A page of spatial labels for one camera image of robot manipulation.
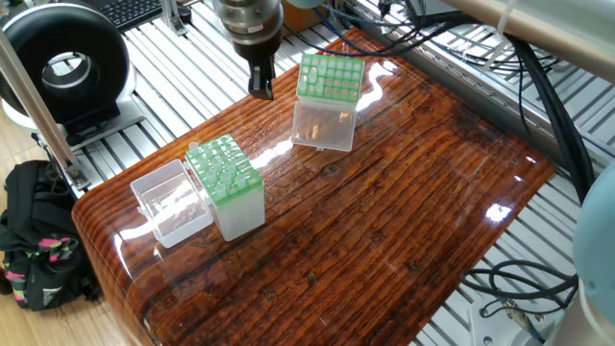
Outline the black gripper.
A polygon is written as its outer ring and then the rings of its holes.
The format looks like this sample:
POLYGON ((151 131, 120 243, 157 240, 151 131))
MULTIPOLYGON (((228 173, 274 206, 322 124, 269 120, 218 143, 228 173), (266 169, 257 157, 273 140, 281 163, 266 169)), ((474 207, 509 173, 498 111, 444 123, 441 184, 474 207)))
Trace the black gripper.
POLYGON ((279 38, 270 38, 245 47, 246 59, 250 66, 248 91, 252 96, 260 96, 262 100, 274 99, 272 87, 272 81, 275 79, 274 60, 280 45, 279 38))

